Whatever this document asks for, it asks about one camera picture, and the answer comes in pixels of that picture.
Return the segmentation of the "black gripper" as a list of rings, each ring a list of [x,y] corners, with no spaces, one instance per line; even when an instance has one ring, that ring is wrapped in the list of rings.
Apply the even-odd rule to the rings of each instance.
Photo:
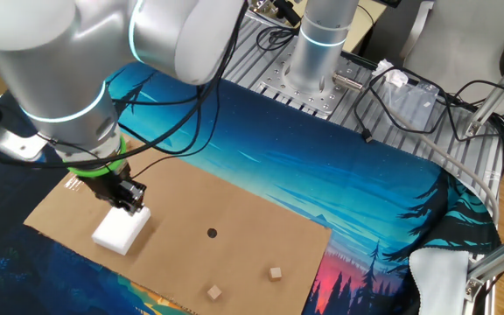
[[[95,178],[83,178],[83,182],[93,191],[96,198],[108,202],[111,206],[129,211],[131,215],[144,207],[144,194],[147,186],[130,180],[126,188],[121,186],[130,178],[130,166],[121,166],[119,171],[108,172]]]

